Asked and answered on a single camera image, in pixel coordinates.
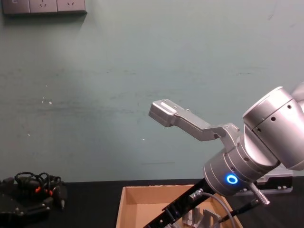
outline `wall outlet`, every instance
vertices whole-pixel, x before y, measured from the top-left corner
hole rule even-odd
[[[29,13],[29,0],[2,0],[4,14],[26,14]]]
[[[57,0],[29,0],[30,13],[57,13]]]
[[[85,0],[57,0],[58,12],[85,12]]]

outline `cable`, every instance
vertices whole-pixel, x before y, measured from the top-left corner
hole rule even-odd
[[[227,208],[227,206],[225,205],[225,203],[224,203],[222,200],[220,200],[220,199],[219,199],[218,197],[216,197],[215,195],[212,195],[212,194],[207,193],[207,192],[202,192],[201,194],[202,194],[202,195],[205,195],[205,196],[208,196],[208,197],[211,197],[211,198],[215,199],[217,202],[219,202],[219,203],[222,205],[222,207],[225,209],[225,211],[227,212],[227,215],[228,215],[229,219],[231,220],[232,227],[233,227],[233,228],[236,228],[236,224],[235,224],[235,222],[234,222],[234,219],[233,219],[233,217],[232,217],[232,215],[231,215],[229,209]]]
[[[39,175],[33,174],[31,172],[20,172],[15,176],[15,180],[18,184],[19,189],[45,192],[52,194],[52,189],[54,186],[60,185],[62,183],[61,178],[57,176],[50,176],[46,172],[42,172]]]
[[[231,215],[236,216],[236,215],[242,214],[246,211],[249,211],[249,210],[255,208],[258,205],[260,205],[260,202],[257,199],[254,199],[251,202],[249,202],[249,203],[245,204],[244,206],[240,207],[239,209],[236,209],[236,210],[232,211]],[[226,215],[218,223],[225,222],[228,219],[229,219],[229,216]]]

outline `black table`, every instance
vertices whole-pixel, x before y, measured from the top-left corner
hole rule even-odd
[[[123,186],[194,184],[198,180],[133,180],[68,183],[66,209],[53,210],[49,219],[28,228],[114,228]],[[239,219],[245,228],[304,227],[304,177],[294,178],[288,194],[268,195],[271,204],[257,207]],[[232,208],[242,206],[253,197],[228,197]]]

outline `blue light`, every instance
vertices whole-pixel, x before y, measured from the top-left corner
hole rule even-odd
[[[226,180],[229,184],[236,184],[238,182],[238,179],[235,175],[228,175],[226,177]]]

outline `brown cardboard box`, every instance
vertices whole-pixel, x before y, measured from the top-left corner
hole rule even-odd
[[[120,199],[116,228],[143,228],[151,220],[161,214],[162,209],[178,198],[192,185],[124,187]],[[227,207],[231,209],[226,199],[220,197]],[[209,198],[199,206],[200,211],[209,209],[220,216],[225,216],[223,207],[214,199]],[[239,220],[234,217],[237,228],[242,228]],[[221,228],[232,228],[228,220],[221,223]]]

